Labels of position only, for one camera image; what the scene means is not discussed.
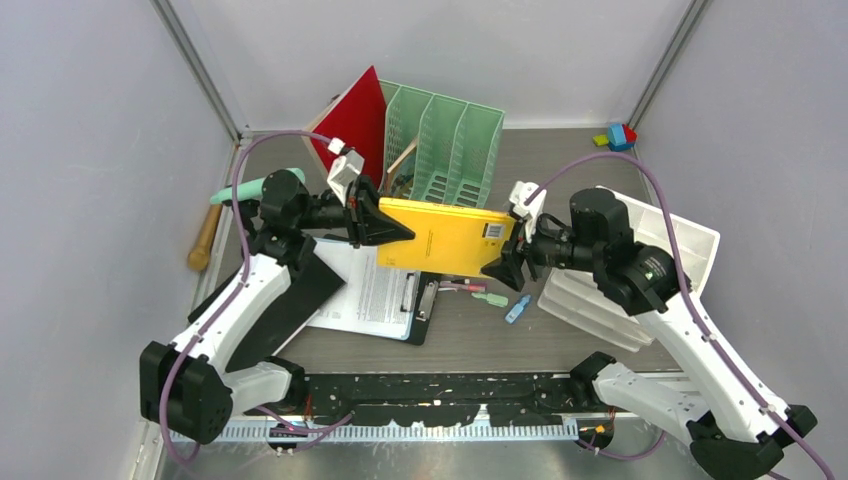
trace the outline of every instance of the rolling pin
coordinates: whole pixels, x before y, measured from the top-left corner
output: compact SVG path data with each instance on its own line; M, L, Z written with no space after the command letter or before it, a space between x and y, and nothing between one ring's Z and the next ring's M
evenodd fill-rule
M220 203L209 207L194 248L188 254L188 268L195 272L202 272L209 265L209 257L212 251L212 242L215 240L215 231L218 230L218 219L221 218L221 210L224 208Z

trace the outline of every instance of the yellow book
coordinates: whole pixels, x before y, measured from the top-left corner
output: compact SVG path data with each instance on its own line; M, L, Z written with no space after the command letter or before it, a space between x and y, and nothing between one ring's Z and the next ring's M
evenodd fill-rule
M480 269L500 257L515 220L504 212L381 198L380 211L415 232L414 240L377 247L377 265L484 277Z

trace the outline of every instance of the white wall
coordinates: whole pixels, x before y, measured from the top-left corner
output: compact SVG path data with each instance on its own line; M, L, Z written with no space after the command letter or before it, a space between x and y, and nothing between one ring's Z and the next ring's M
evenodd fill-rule
M147 1L3 2L0 105L0 478L120 478L230 140Z
M508 127L629 118L689 0L180 0L254 130L302 127L369 65L507 111Z
M639 127L672 208L721 231L704 303L848 476L848 4L715 0ZM800 449L777 470L821 478Z

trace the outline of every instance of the teal tube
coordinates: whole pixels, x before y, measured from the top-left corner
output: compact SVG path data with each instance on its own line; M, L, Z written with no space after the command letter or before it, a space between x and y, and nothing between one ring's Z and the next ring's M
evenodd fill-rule
M303 170L299 168L287 168L286 170L294 173L301 183L306 183L306 175L303 174ZM242 200L250 200L252 198L259 198L262 196L262 183L265 182L265 177L257 178L256 180L251 180L249 182L240 183L239 184L239 198L238 201ZM232 187L227 187L220 192L212 195L212 198L209 199L209 203L212 205L217 205L222 203L224 200L230 200L233 198L233 189Z

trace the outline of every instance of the qr code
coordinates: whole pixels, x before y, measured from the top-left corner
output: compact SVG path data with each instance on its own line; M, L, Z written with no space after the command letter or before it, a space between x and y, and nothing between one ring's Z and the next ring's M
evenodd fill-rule
M503 236L502 223L487 223L486 231L483 232L483 238L501 238Z

